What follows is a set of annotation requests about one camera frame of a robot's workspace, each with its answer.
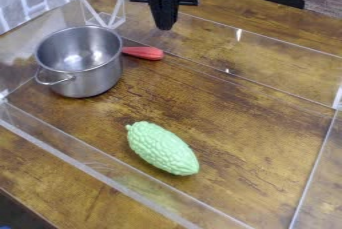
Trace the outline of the stainless steel pot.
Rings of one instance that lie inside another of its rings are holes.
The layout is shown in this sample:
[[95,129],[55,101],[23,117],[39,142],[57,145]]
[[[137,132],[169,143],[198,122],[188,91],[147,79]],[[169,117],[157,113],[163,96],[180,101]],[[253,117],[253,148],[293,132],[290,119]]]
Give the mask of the stainless steel pot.
[[101,95],[123,74],[123,40],[109,28],[86,25],[50,34],[35,49],[35,80],[62,96]]

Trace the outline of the orange spoon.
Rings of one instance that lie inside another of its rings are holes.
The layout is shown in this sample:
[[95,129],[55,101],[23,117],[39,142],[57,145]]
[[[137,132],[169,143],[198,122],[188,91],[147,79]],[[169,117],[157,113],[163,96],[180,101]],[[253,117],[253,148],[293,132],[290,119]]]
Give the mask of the orange spoon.
[[151,60],[151,61],[158,61],[162,60],[165,57],[165,52],[155,48],[155,47],[125,47],[122,49],[122,52],[127,55],[131,55],[134,57]]

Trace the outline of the clear acrylic tray walls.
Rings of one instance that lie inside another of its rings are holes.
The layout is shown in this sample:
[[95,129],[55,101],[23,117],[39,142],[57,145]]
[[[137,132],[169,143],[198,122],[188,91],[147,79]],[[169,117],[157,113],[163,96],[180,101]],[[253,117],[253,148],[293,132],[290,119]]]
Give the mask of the clear acrylic tray walls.
[[[35,80],[35,46],[101,22],[165,58],[126,57],[107,93],[62,97]],[[342,229],[342,42],[302,42],[314,20],[260,27],[206,5],[165,32],[146,5],[83,0],[0,35],[0,192],[62,229]],[[133,151],[141,121],[188,143],[197,174]]]

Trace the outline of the green bitter gourd toy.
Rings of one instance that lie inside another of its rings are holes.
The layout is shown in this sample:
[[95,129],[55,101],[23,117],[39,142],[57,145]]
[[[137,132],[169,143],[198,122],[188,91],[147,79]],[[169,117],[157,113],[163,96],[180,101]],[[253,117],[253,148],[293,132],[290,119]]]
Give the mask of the green bitter gourd toy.
[[147,121],[126,126],[133,151],[158,169],[190,176],[200,172],[200,161],[188,143],[169,130]]

